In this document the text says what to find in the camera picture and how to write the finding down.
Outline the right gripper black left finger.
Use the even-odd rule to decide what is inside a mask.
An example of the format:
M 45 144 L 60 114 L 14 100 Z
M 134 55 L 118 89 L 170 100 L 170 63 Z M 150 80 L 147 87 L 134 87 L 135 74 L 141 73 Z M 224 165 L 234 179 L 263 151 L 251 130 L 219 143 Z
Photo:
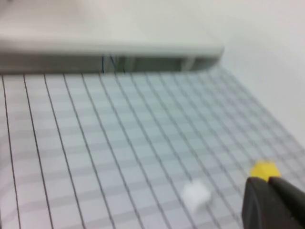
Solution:
M 245 184 L 242 223 L 245 229 L 303 229 L 272 186 L 258 177 Z

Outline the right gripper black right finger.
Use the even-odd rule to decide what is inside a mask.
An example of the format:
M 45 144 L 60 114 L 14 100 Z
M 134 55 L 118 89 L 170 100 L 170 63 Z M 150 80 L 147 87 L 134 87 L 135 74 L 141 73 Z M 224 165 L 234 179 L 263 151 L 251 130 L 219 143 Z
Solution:
M 268 183 L 298 221 L 305 220 L 305 193 L 281 177 L 271 177 Z

